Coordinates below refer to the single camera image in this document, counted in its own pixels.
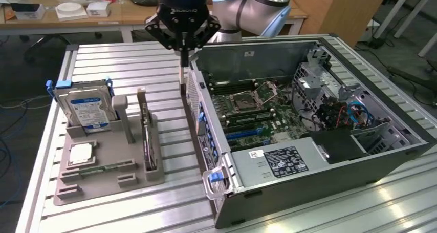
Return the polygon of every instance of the blue pcie slot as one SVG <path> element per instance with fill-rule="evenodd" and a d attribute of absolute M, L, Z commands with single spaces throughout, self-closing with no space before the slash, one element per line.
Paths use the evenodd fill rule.
<path fill-rule="evenodd" d="M 231 140 L 231 139 L 236 139 L 236 138 L 240 138 L 240 137 L 260 135 L 262 132 L 263 132 L 263 127 L 256 128 L 254 130 L 244 131 L 244 132 L 227 134 L 227 139 Z"/>

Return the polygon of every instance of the hard drive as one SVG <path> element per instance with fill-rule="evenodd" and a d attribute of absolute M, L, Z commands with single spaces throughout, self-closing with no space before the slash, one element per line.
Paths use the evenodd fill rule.
<path fill-rule="evenodd" d="M 110 79 L 59 81 L 55 88 L 50 80 L 47 90 L 65 111 L 70 126 L 83 126 L 86 133 L 111 129 L 110 122 L 118 120 L 118 114 L 112 108 L 114 91 Z"/>

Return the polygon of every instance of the warning label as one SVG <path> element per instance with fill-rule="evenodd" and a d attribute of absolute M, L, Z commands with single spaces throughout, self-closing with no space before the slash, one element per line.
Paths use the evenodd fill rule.
<path fill-rule="evenodd" d="M 278 178 L 308 171 L 308 167 L 295 146 L 264 152 L 264 156 L 274 175 Z"/>

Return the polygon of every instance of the floor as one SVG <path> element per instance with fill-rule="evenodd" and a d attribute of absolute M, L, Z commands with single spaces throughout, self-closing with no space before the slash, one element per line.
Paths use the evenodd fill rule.
<path fill-rule="evenodd" d="M 383 21 L 388 15 L 394 4 L 382 6 L 375 18 Z M 402 10 L 396 16 L 392 25 L 396 24 L 398 19 L 404 16 L 408 10 Z M 437 24 L 430 22 L 422 17 L 415 19 L 411 27 L 406 31 L 402 38 L 395 39 L 394 36 L 388 36 L 395 43 L 395 47 L 384 45 L 380 49 L 372 50 L 380 57 L 382 61 L 392 67 L 398 67 L 407 72 L 419 75 L 424 79 L 431 79 L 437 76 L 437 72 L 428 73 L 431 66 L 427 60 L 418 56 L 419 51 L 426 46 L 427 42 L 432 38 L 437 31 Z M 31 36 L 31 41 L 23 43 L 18 36 L 13 36 L 10 41 L 0 46 L 0 103 L 5 104 L 6 99 L 19 98 L 29 99 L 35 96 L 46 94 L 46 81 L 49 79 L 58 79 L 59 70 L 62 67 L 62 61 L 66 51 L 66 45 L 54 40 L 43 46 L 37 53 L 37 61 L 34 64 L 29 64 L 23 61 L 22 55 L 30 45 L 42 36 Z M 98 44 L 98 43 L 120 43 L 123 41 L 119 32 L 104 32 L 103 38 L 96 39 L 94 33 L 69 34 L 66 37 L 74 44 Z M 143 39 L 142 33 L 136 34 L 138 40 Z M 359 44 L 362 49 L 367 49 L 364 44 Z M 388 75 L 386 67 L 380 64 L 376 57 L 368 51 L 360 51 L 364 58 Z M 428 53 L 428 59 L 437 60 L 437 46 Z M 394 82 L 400 88 L 414 94 L 412 85 L 402 78 L 395 77 Z M 418 97 L 422 101 L 432 102 L 434 94 L 419 87 Z M 30 103 L 30 107 L 38 107 L 49 103 L 49 98 L 35 100 Z M 434 116 L 437 116 L 437 109 L 424 105 L 424 108 L 431 111 Z M 0 108 L 0 130 L 3 130 L 15 121 L 18 116 L 23 113 L 23 108 L 2 109 Z M 17 222 L 19 219 L 22 201 L 25 199 L 26 188 L 30 182 L 31 173 L 34 169 L 34 162 L 37 152 L 41 144 L 41 138 L 43 135 L 43 129 L 46 125 L 46 118 L 49 114 L 49 108 L 29 110 L 26 114 L 26 123 L 21 122 L 13 128 L 5 136 L 11 152 L 15 154 L 19 161 L 19 170 L 22 174 L 22 189 L 18 196 L 13 199 L 13 203 L 0 207 L 0 233 L 14 232 Z M 5 170 L 6 163 L 0 163 L 0 171 Z M 11 167 L 7 175 L 0 179 L 0 205 L 15 194 L 21 182 L 18 179 L 18 170 Z"/>

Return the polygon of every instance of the wooden table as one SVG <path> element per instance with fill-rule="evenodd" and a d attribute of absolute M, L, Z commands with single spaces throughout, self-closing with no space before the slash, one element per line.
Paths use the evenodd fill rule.
<path fill-rule="evenodd" d="M 42 20 L 5 20 L 5 12 L 0 9 L 0 35 L 31 35 L 31 34 L 61 34 L 78 32 L 120 31 L 126 43 L 132 42 L 132 31 L 144 30 L 146 18 L 156 12 L 156 7 L 143 7 L 122 0 L 110 5 L 110 17 L 90 17 L 87 19 L 61 22 L 58 19 L 55 6 L 61 0 L 30 0 L 42 3 L 49 10 Z M 298 35 L 303 26 L 307 13 L 292 1 L 292 11 L 287 24 L 291 24 L 290 35 Z"/>

